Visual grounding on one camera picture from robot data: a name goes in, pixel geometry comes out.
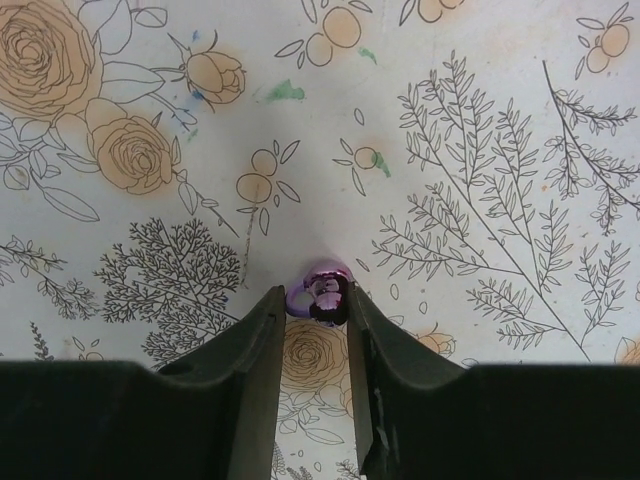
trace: leaf drawing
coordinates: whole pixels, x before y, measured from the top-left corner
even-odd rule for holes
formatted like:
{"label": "leaf drawing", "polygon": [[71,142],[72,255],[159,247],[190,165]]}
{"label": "leaf drawing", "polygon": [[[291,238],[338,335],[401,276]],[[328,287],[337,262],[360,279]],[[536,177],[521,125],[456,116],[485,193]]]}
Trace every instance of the leaf drawing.
{"label": "leaf drawing", "polygon": [[620,207],[630,207],[640,219],[640,201],[634,200],[627,190],[640,175],[640,163],[631,164],[614,157],[606,148],[592,146],[583,140],[578,127],[588,126],[593,135],[607,132],[613,137],[618,128],[637,118],[635,109],[620,113],[617,105],[604,111],[597,111],[592,105],[584,106],[584,97],[576,91],[555,90],[546,63],[543,66],[562,127],[560,135],[545,143],[549,150],[544,161],[558,159],[546,178],[553,180],[551,186],[558,188],[563,200],[576,197],[581,188],[599,192],[598,205],[591,217],[605,235],[611,235],[615,233],[615,222],[622,218]]}
{"label": "leaf drawing", "polygon": [[163,78],[157,73],[126,62],[105,63],[102,78],[101,97],[120,104],[150,95],[164,85]]}
{"label": "leaf drawing", "polygon": [[100,217],[84,200],[72,193],[53,187],[41,187],[44,199],[60,213],[80,220],[81,222],[98,222]]}
{"label": "leaf drawing", "polygon": [[289,186],[289,184],[283,182],[282,180],[276,181],[276,185],[282,192],[282,194],[287,197],[289,200],[293,200],[296,203],[300,203],[300,195],[296,192],[293,187]]}
{"label": "leaf drawing", "polygon": [[133,21],[141,27],[162,28],[167,24],[167,11],[160,7],[133,9]]}
{"label": "leaf drawing", "polygon": [[357,8],[358,10],[362,10],[363,12],[373,13],[371,7],[362,0],[351,0],[349,2],[349,5],[351,5],[353,8]]}
{"label": "leaf drawing", "polygon": [[[572,264],[567,255],[573,245],[567,241],[566,210],[551,202],[537,213],[529,199],[538,173],[538,149],[528,145],[531,117],[521,115],[513,99],[496,112],[486,92],[474,88],[466,58],[452,52],[443,66],[444,76],[432,70],[398,99],[408,163],[437,170],[445,180],[427,185],[424,196],[407,197],[409,220],[381,216],[384,237],[372,242],[377,267],[388,265],[390,277],[404,271],[410,280],[425,281],[438,272],[487,274],[467,290],[468,300],[475,311],[500,323],[499,340],[527,349],[564,333],[589,360],[582,333],[570,328],[549,300],[552,288],[561,286],[560,272]],[[585,121],[591,112],[581,114]],[[608,120],[595,121],[610,129],[623,121],[617,115],[610,109]],[[541,222],[534,222],[536,215]],[[481,248],[486,236],[502,260]]]}
{"label": "leaf drawing", "polygon": [[407,21],[409,15],[411,15],[413,10],[416,8],[417,3],[418,0],[406,0],[404,2],[404,5],[402,6],[402,12],[400,13],[400,26],[402,26],[404,22]]}
{"label": "leaf drawing", "polygon": [[340,474],[340,478],[337,480],[360,480],[358,467],[350,460],[347,459],[337,462],[336,466],[338,467],[338,473]]}
{"label": "leaf drawing", "polygon": [[300,0],[302,9],[311,23],[318,23],[318,12],[314,0]]}
{"label": "leaf drawing", "polygon": [[363,197],[366,197],[367,194],[364,191],[364,187],[362,186],[362,180],[360,180],[360,174],[355,168],[351,169],[351,179],[353,180],[353,186],[356,187],[358,193]]}
{"label": "leaf drawing", "polygon": [[269,233],[269,210],[266,208],[260,209],[260,218],[258,219],[258,223],[260,224],[262,234],[267,236]]}
{"label": "leaf drawing", "polygon": [[287,145],[287,148],[282,152],[282,157],[280,157],[280,165],[284,165],[289,161],[289,159],[296,153],[298,146],[300,145],[300,140],[296,140]]}
{"label": "leaf drawing", "polygon": [[63,270],[67,262],[55,253],[50,256],[42,248],[36,248],[31,240],[23,242],[16,236],[6,245],[0,245],[0,287],[14,283],[7,271],[15,268],[24,278],[37,278],[37,290],[43,297],[49,297],[58,315],[62,318],[88,320],[98,311],[95,294],[84,287],[82,282],[72,278],[66,284],[54,280],[52,270]]}
{"label": "leaf drawing", "polygon": [[36,360],[40,360],[43,362],[52,362],[55,360],[53,355],[49,354],[49,347],[47,347],[47,342],[42,338],[42,334],[35,323],[29,322],[31,325],[31,333],[33,334],[34,344],[36,347],[35,358]]}
{"label": "leaf drawing", "polygon": [[198,193],[193,186],[187,182],[182,182],[178,186],[178,194],[187,211],[193,215],[198,208]]}
{"label": "leaf drawing", "polygon": [[616,303],[625,294],[622,290],[624,280],[619,278],[631,262],[625,261],[630,249],[621,250],[621,244],[611,242],[609,249],[605,249],[605,260],[595,260],[593,256],[598,245],[587,251],[585,247],[580,255],[581,268],[576,278],[588,285],[587,293],[582,297],[585,306],[584,314],[589,325],[582,335],[581,343],[596,327],[613,327],[614,322],[605,321],[609,312],[617,312],[622,307]]}
{"label": "leaf drawing", "polygon": [[340,445],[344,443],[340,435],[323,428],[307,428],[304,430],[304,433],[311,440],[324,443],[325,445]]}
{"label": "leaf drawing", "polygon": [[200,220],[168,228],[160,219],[132,223],[133,248],[103,255],[95,275],[108,287],[107,322],[155,323],[143,350],[161,367],[220,333],[237,319],[226,312],[239,285],[240,262],[215,242]]}
{"label": "leaf drawing", "polygon": [[278,52],[274,55],[277,58],[285,58],[290,57],[291,55],[295,55],[304,45],[304,40],[296,40],[295,42],[291,42],[288,45],[282,47]]}
{"label": "leaf drawing", "polygon": [[356,108],[353,111],[353,117],[356,119],[356,122],[358,122],[361,126],[364,127],[364,114],[362,113],[362,110],[360,110],[359,108]]}

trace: black line drawing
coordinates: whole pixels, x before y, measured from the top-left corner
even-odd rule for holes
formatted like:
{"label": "black line drawing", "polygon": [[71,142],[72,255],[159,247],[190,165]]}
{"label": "black line drawing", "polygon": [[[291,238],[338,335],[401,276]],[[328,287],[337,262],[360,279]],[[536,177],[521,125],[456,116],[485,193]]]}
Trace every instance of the black line drawing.
{"label": "black line drawing", "polygon": [[297,55],[296,63],[299,70],[307,60],[316,67],[324,67],[333,60],[335,49],[355,47],[362,37],[362,25],[354,10],[367,14],[373,13],[371,7],[362,0],[349,1],[348,6],[351,8],[339,6],[330,9],[328,9],[329,2],[322,0],[320,13],[323,18],[319,22],[315,0],[301,0],[301,2],[307,19],[312,24],[319,25],[321,31],[313,33],[306,40],[299,38],[288,43],[274,55],[276,58]]}
{"label": "black line drawing", "polygon": [[[364,126],[365,118],[362,110],[356,108],[353,111],[353,117],[360,126]],[[350,159],[333,158],[332,161],[340,166],[351,168],[351,180],[353,181],[353,186],[363,197],[366,197],[367,193],[365,192],[358,170],[365,172],[375,167],[382,170],[387,178],[391,176],[381,152],[376,151],[374,148],[367,145],[354,149],[344,138],[340,139],[340,145]]]}
{"label": "black line drawing", "polygon": [[426,23],[436,23],[449,10],[462,5],[465,0],[405,0],[400,12],[400,26],[409,19],[417,9],[418,16]]}
{"label": "black line drawing", "polygon": [[151,218],[132,223],[129,238],[136,246],[116,243],[94,274],[109,288],[102,309],[105,321],[157,324],[159,331],[142,345],[157,362],[153,368],[198,348],[237,321],[226,307],[239,284],[238,256],[215,242],[202,221],[168,228]]}
{"label": "black line drawing", "polygon": [[35,350],[35,359],[43,362],[52,362],[55,360],[54,356],[49,353],[49,347],[47,347],[47,342],[44,338],[42,338],[42,334],[40,330],[36,326],[35,323],[29,322],[31,325],[31,333],[33,334],[34,344],[33,346],[36,348]]}
{"label": "black line drawing", "polygon": [[98,312],[94,292],[75,278],[66,284],[53,279],[52,270],[62,271],[66,263],[55,253],[45,254],[42,248],[34,246],[33,241],[24,243],[13,235],[9,243],[0,245],[0,287],[15,283],[15,275],[12,276],[7,271],[9,268],[15,269],[24,278],[31,276],[39,279],[38,292],[51,299],[62,318],[88,320]]}
{"label": "black line drawing", "polygon": [[[177,140],[175,140],[175,145],[175,148],[179,152],[180,144],[177,143]],[[236,237],[240,238],[238,232],[236,232],[231,224],[227,220],[225,220],[225,218],[218,211],[218,207],[220,206],[220,204],[213,198],[206,198],[204,195],[198,192],[198,190],[196,190],[196,188],[191,183],[189,183],[188,172],[186,169],[183,169],[179,172],[174,169],[173,174],[178,181],[178,196],[180,197],[180,200],[182,200],[182,204],[187,209],[190,215],[194,215],[198,207],[209,210],[213,212],[213,214],[217,217],[219,227],[223,225],[226,226]]]}
{"label": "black line drawing", "polygon": [[[127,0],[85,2],[77,14],[64,4],[55,15],[39,5],[27,16],[17,6],[8,8],[16,9],[11,17],[16,32],[46,34],[50,44],[39,44],[37,49],[53,50],[41,56],[51,61],[38,65],[42,87],[38,95],[22,91],[36,81],[32,65],[26,71],[17,68],[18,87],[0,96],[7,111],[15,112],[0,113],[0,169],[7,188],[29,190],[35,186],[59,212],[78,221],[97,222],[98,213],[82,198],[47,185],[64,173],[60,166],[82,173],[101,172],[113,185],[136,195],[170,183],[176,175],[178,193],[191,214],[199,205],[207,208],[218,217],[219,226],[226,225],[238,236],[217,211],[217,202],[204,198],[187,183],[184,171],[179,174],[173,170],[180,161],[180,145],[177,138],[169,143],[157,130],[160,115],[148,121],[121,108],[148,97],[168,108],[186,130],[195,125],[197,119],[188,109],[175,107],[160,94],[166,82],[159,72],[177,73],[179,78],[173,81],[185,80],[191,97],[212,108],[233,102],[244,91],[245,72],[237,60],[214,49],[218,40],[215,31],[212,46],[200,53],[193,53],[170,36],[180,50],[182,64],[178,68],[147,68],[119,61],[117,55],[129,44],[134,24],[152,29],[166,25],[168,14],[163,8],[132,9]],[[29,50],[22,45],[4,54],[19,58]],[[57,78],[63,72],[67,77]],[[120,134],[113,137],[108,132]]]}
{"label": "black line drawing", "polygon": [[624,23],[633,20],[633,17],[624,16],[628,8],[629,2],[624,3],[611,15],[606,25],[595,18],[581,17],[576,19],[578,24],[597,35],[591,41],[578,35],[580,45],[588,49],[589,52],[578,61],[576,80],[580,78],[585,67],[591,73],[604,72],[612,59],[619,57],[626,51],[631,34]]}
{"label": "black line drawing", "polygon": [[624,261],[629,253],[629,248],[620,251],[621,244],[611,242],[609,249],[605,249],[605,259],[593,258],[599,245],[595,245],[591,250],[585,248],[580,255],[581,268],[576,273],[576,278],[588,285],[587,293],[582,297],[585,306],[584,314],[589,320],[580,345],[596,327],[615,327],[616,324],[604,321],[604,317],[609,312],[617,312],[622,307],[615,305],[616,301],[622,298],[625,291],[624,280],[619,277],[631,262]]}
{"label": "black line drawing", "polygon": [[64,151],[57,132],[44,122],[18,119],[13,122],[0,113],[0,168],[4,186],[25,191],[35,186],[44,200],[60,213],[81,222],[97,222],[96,211],[78,196],[45,182],[60,175],[54,158]]}
{"label": "black line drawing", "polygon": [[78,349],[80,353],[78,353],[78,360],[87,360],[87,361],[96,361],[96,360],[104,360],[104,357],[100,352],[97,352],[95,348],[100,344],[100,339],[96,338],[93,340],[88,347],[77,338],[71,337],[73,340],[73,344]]}
{"label": "black line drawing", "polygon": [[[613,224],[622,218],[619,207],[628,205],[635,209],[636,218],[640,220],[640,201],[631,199],[627,193],[640,174],[640,164],[632,165],[624,159],[614,157],[606,148],[598,149],[586,142],[577,132],[580,124],[588,124],[592,134],[608,132],[615,136],[618,128],[637,118],[635,108],[628,108],[623,115],[618,113],[618,106],[610,106],[603,112],[597,112],[592,105],[582,104],[583,96],[572,90],[555,90],[549,76],[546,62],[543,62],[556,111],[562,123],[562,135],[549,139],[545,146],[549,148],[545,162],[560,155],[560,162],[548,174],[553,179],[552,186],[557,186],[563,200],[573,198],[580,193],[580,188],[594,188],[601,192],[597,208],[591,213],[603,230],[605,236],[615,233]],[[588,169],[583,173],[580,165]]]}
{"label": "black line drawing", "polygon": [[358,262],[358,265],[360,265],[360,267],[362,267],[362,269],[365,272],[371,272],[371,270],[369,269],[369,266],[366,263],[364,263],[364,260],[356,258],[356,262]]}
{"label": "black line drawing", "polygon": [[[276,176],[279,165],[287,163],[296,153],[299,145],[300,140],[295,140],[281,152],[280,144],[274,140],[272,150],[256,150],[251,157],[253,173],[242,175],[236,182],[236,192],[240,198],[252,204],[250,207],[238,209],[238,212],[251,215],[257,214],[260,231],[264,236],[269,233],[271,221],[271,214],[266,206],[269,200],[273,200],[276,208],[280,207],[280,194],[295,203],[301,202],[298,192],[287,182],[279,180]],[[280,194],[275,193],[272,195],[274,183],[278,187]]]}
{"label": "black line drawing", "polygon": [[360,479],[360,475],[358,474],[358,467],[354,465],[351,460],[345,459],[341,462],[336,462],[336,467],[338,467],[338,473],[340,474],[340,477],[336,480]]}
{"label": "black line drawing", "polygon": [[313,475],[305,467],[299,467],[300,472],[296,472],[293,468],[287,467],[287,472],[293,480],[313,480]]}
{"label": "black line drawing", "polygon": [[398,298],[400,298],[400,289],[398,288],[398,284],[391,284],[391,286],[389,287],[389,295],[391,295],[391,298],[393,298],[394,300],[398,300]]}
{"label": "black line drawing", "polygon": [[314,424],[322,415],[353,415],[346,333],[305,320],[290,321],[283,355],[278,431],[283,435],[300,431],[325,445],[343,444],[338,434]]}
{"label": "black line drawing", "polygon": [[[467,293],[475,310],[500,322],[499,339],[514,349],[526,349],[537,346],[548,332],[565,332],[590,360],[575,327],[560,318],[548,297],[561,285],[559,272],[572,264],[565,256],[572,245],[567,242],[565,212],[553,201],[548,210],[537,212],[527,197],[538,154],[537,149],[528,149],[530,117],[521,119],[510,100],[493,125],[493,115],[483,116],[493,102],[479,89],[471,90],[474,75],[467,73],[466,59],[457,60],[454,51],[443,65],[447,76],[438,78],[433,70],[429,79],[409,84],[407,95],[398,98],[407,110],[401,128],[407,130],[409,163],[419,159],[422,170],[427,165],[438,169],[447,185],[427,186],[422,199],[409,195],[413,222],[407,221],[404,228],[393,215],[381,217],[381,232],[387,236],[372,242],[374,254],[382,257],[378,267],[393,261],[390,276],[407,269],[409,279],[424,274],[427,281],[438,270],[451,277],[487,274],[488,278],[478,279],[478,288]],[[488,157],[487,151],[494,156]],[[484,197],[478,198],[478,190]],[[536,213],[542,221],[540,231],[531,224]],[[474,246],[484,234],[477,239],[472,235],[472,221],[503,255],[500,266]],[[516,256],[515,248],[529,250],[528,261],[522,254]]]}

